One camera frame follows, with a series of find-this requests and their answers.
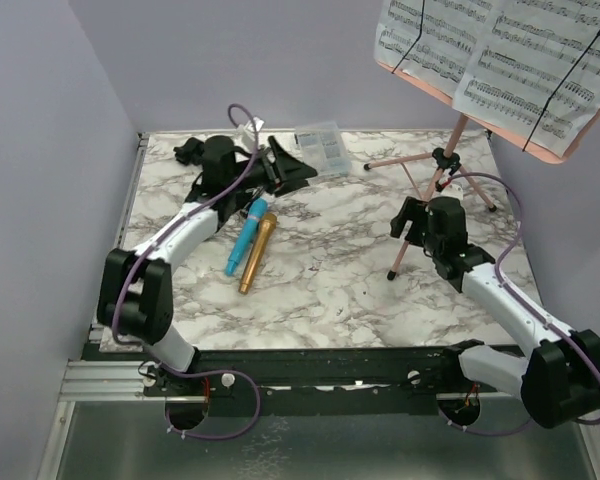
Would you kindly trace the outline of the black mic clip stand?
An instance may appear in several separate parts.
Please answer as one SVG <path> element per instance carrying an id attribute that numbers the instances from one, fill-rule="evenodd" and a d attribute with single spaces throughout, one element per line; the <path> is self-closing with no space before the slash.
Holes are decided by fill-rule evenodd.
<path id="1" fill-rule="evenodd" d="M 204 141 L 190 137 L 183 145 L 174 147 L 173 152 L 178 163 L 184 166 L 200 166 L 204 154 Z"/>

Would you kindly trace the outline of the sheet music page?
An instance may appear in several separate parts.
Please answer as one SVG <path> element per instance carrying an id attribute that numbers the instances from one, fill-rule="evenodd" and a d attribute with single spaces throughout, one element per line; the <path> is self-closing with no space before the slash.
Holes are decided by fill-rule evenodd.
<path id="1" fill-rule="evenodd" d="M 600 1 L 501 1 L 453 97 L 455 110 L 566 158 L 600 111 Z"/>
<path id="2" fill-rule="evenodd" d="M 382 3 L 374 59 L 452 97 L 497 3 L 391 0 Z"/>

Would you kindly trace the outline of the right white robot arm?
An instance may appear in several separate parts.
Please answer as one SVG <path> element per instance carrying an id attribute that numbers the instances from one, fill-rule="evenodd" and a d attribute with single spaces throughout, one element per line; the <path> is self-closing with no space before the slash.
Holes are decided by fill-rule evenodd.
<path id="1" fill-rule="evenodd" d="M 470 243 L 458 199 L 405 198 L 390 234 L 421 248 L 437 274 L 481 305 L 522 352 L 516 357 L 480 341 L 461 342 L 447 356 L 453 378 L 520 400 L 531 420 L 547 429 L 587 424 L 589 414 L 600 411 L 600 337 L 574 330 L 512 284 L 494 257 Z"/>

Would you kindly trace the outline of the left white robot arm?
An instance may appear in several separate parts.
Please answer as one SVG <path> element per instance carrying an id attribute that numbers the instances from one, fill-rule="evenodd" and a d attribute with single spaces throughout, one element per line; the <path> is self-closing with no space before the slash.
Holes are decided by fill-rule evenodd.
<path id="1" fill-rule="evenodd" d="M 180 163 L 200 167 L 180 211 L 151 238 L 105 260 L 96 308 L 116 342 L 140 345 L 168 369 L 190 373 L 200 356 L 173 324 L 172 276 L 235 213 L 267 193 L 280 197 L 308 186 L 317 171 L 274 138 L 246 151 L 225 135 L 195 137 L 175 148 Z"/>

